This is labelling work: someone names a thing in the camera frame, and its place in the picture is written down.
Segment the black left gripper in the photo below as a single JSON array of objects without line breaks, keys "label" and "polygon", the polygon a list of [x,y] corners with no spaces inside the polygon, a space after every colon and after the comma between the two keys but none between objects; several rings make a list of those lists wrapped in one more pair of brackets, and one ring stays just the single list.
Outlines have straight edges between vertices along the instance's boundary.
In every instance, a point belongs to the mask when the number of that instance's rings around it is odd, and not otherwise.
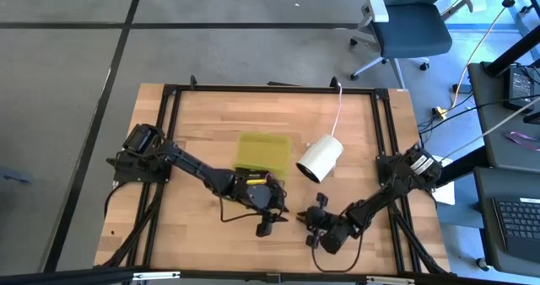
[{"label": "black left gripper", "polygon": [[283,216],[289,212],[285,205],[286,196],[284,182],[266,173],[247,175],[235,188],[233,199],[262,217],[256,226],[256,236],[262,238],[271,234],[275,223],[288,222]]}]

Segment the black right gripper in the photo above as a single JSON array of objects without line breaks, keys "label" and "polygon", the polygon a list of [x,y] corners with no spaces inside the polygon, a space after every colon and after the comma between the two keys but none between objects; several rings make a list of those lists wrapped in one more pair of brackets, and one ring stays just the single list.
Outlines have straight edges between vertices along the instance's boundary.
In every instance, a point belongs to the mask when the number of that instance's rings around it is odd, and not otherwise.
[{"label": "black right gripper", "polygon": [[305,244],[309,247],[341,247],[351,233],[350,222],[345,217],[349,206],[338,215],[327,212],[328,197],[318,192],[317,206],[311,206],[306,211],[298,212],[296,218],[310,231]]}]

